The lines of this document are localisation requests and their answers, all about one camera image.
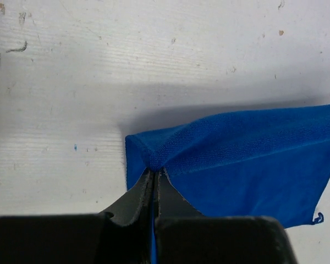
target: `white table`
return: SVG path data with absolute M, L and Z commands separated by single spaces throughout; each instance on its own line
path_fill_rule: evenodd
M 0 1 L 0 214 L 107 207 L 127 134 L 330 103 L 330 1 Z M 330 182 L 318 209 L 300 263 L 330 263 Z

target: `blue cloth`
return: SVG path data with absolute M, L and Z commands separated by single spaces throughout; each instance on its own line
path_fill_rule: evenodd
M 207 216 L 272 216 L 285 227 L 313 213 L 330 178 L 330 105 L 212 115 L 126 137 L 127 187 L 165 167 Z

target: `white surface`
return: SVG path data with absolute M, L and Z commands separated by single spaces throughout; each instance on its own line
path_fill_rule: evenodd
M 3 3 L 0 214 L 105 208 L 127 134 L 330 103 L 330 1 Z M 330 263 L 330 183 L 318 209 L 324 224 L 288 230 L 300 263 Z

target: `blue fabric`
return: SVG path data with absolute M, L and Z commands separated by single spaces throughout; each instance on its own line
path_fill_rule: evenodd
M 314 224 L 330 178 L 330 105 L 212 115 L 126 137 L 127 187 L 165 167 L 207 216 L 272 216 Z

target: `black plastic part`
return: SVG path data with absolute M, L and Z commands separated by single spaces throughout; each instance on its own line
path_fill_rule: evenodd
M 158 264 L 296 264 L 284 229 L 273 218 L 158 218 Z
M 0 263 L 150 263 L 153 178 L 99 214 L 0 217 Z
M 146 169 L 137 183 L 100 214 L 105 222 L 96 263 L 150 263 L 151 202 L 154 172 Z
M 0 263 L 94 263 L 103 215 L 0 217 Z
M 150 263 L 153 218 L 159 264 L 296 264 L 276 220 L 205 217 L 165 169 L 146 169 L 99 214 L 0 217 L 0 263 Z
M 204 215 L 189 204 L 171 184 L 169 175 L 162 168 L 155 176 L 154 217 L 203 217 Z

